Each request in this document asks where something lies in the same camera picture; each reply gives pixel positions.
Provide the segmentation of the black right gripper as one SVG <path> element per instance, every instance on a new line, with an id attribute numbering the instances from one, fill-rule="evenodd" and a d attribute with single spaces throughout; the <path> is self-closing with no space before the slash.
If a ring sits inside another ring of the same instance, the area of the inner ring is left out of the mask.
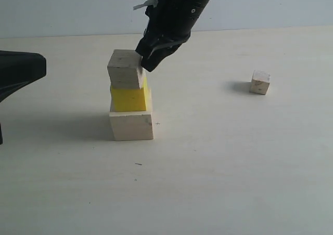
<path id="1" fill-rule="evenodd" d="M 190 37 L 191 30 L 209 0 L 157 0 L 149 6 L 149 22 L 136 52 L 140 65 L 152 72 L 163 59 L 175 53 Z"/>

